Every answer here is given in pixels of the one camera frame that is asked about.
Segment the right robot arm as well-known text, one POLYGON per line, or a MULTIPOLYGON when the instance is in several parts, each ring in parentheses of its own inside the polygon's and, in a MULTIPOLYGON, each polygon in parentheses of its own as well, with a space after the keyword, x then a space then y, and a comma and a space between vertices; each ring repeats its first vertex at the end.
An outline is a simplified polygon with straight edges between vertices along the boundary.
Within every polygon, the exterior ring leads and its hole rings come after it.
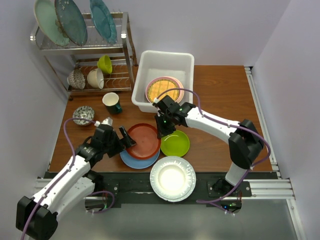
POLYGON ((235 196, 241 190, 239 182, 264 148, 254 124, 247 119, 237 122, 212 115, 189 102, 179 105, 168 95, 155 98, 152 105, 158 109, 155 121, 159 139, 172 134, 176 126, 184 126, 201 130, 228 144, 232 164, 222 189, 227 196, 235 196))

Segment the red brown plate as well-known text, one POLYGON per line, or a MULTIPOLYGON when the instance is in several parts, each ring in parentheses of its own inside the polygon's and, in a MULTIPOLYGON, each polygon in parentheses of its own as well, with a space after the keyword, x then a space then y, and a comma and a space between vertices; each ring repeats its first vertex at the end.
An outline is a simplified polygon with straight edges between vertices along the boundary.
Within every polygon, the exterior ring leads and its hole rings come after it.
POLYGON ((157 129, 147 123, 138 123, 127 131, 129 136, 136 142, 135 146, 127 149, 133 158, 146 160, 153 157, 160 149, 161 140, 158 139, 157 129))

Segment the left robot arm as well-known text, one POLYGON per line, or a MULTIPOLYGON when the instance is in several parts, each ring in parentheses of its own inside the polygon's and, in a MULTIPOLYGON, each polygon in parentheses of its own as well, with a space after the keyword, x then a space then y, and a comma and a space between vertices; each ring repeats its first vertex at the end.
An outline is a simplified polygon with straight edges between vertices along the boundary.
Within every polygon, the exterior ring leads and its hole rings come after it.
POLYGON ((87 137, 63 169, 32 197, 23 196, 17 203, 16 228, 21 239, 48 240, 63 214, 86 196, 99 196, 104 190, 103 178, 92 170, 104 155, 113 157, 136 145, 124 127, 119 138, 111 125, 100 124, 87 137))

